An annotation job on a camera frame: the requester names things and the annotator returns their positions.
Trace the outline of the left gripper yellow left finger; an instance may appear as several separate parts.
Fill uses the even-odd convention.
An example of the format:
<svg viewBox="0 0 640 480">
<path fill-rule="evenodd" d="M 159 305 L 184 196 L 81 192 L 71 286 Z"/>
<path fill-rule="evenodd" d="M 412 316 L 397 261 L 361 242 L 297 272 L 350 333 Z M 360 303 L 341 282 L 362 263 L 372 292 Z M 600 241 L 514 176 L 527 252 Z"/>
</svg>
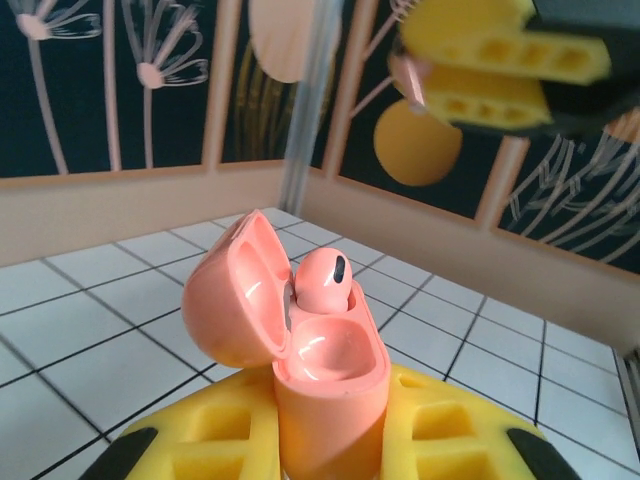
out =
<svg viewBox="0 0 640 480">
<path fill-rule="evenodd" d="M 82 480 L 281 480 L 273 374 L 237 372 L 136 421 Z"/>
</svg>

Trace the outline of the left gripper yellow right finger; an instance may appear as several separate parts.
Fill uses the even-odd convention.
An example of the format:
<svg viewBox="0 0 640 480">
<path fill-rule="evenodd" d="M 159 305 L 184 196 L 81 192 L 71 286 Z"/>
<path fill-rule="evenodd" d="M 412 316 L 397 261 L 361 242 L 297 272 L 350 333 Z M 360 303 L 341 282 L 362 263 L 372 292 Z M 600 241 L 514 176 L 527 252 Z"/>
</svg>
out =
<svg viewBox="0 0 640 480">
<path fill-rule="evenodd" d="M 569 463 L 525 419 L 394 365 L 382 480 L 569 480 Z"/>
</svg>

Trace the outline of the pink wireless earbud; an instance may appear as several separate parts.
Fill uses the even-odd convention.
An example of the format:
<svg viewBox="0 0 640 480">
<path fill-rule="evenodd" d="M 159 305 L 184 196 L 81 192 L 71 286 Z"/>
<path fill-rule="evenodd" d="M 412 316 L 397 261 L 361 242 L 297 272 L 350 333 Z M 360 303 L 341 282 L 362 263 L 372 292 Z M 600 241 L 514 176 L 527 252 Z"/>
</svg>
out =
<svg viewBox="0 0 640 480">
<path fill-rule="evenodd" d="M 429 73 L 430 66 L 401 47 L 390 54 L 389 70 L 396 88 L 407 100 L 409 109 L 417 115 L 425 114 L 428 105 L 423 91 L 423 79 Z"/>
<path fill-rule="evenodd" d="M 349 309 L 353 273 L 350 261 L 338 249 L 318 248 L 297 268 L 294 291 L 297 305 L 315 314 L 338 314 Z"/>
</svg>

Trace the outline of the pink earbud charging case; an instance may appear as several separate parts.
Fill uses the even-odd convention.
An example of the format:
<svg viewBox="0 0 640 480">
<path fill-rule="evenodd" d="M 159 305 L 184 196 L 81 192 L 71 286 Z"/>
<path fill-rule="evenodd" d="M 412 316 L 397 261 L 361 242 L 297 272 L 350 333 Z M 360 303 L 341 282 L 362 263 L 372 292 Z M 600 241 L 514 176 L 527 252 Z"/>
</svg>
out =
<svg viewBox="0 0 640 480">
<path fill-rule="evenodd" d="M 290 480 L 374 480 L 389 356 L 354 277 L 346 312 L 315 314 L 296 303 L 297 268 L 265 215 L 244 215 L 188 278 L 186 328 L 218 363 L 270 368 Z"/>
</svg>

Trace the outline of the aluminium corner post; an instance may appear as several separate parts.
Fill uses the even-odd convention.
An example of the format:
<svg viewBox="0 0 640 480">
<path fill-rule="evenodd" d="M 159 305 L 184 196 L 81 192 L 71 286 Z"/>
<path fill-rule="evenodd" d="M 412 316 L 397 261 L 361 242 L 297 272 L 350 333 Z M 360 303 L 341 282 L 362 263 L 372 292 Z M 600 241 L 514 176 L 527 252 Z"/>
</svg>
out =
<svg viewBox="0 0 640 480">
<path fill-rule="evenodd" d="M 314 6 L 304 75 L 298 83 L 285 149 L 279 208 L 298 216 L 320 126 L 321 108 L 339 41 L 344 0 L 318 0 Z"/>
</svg>

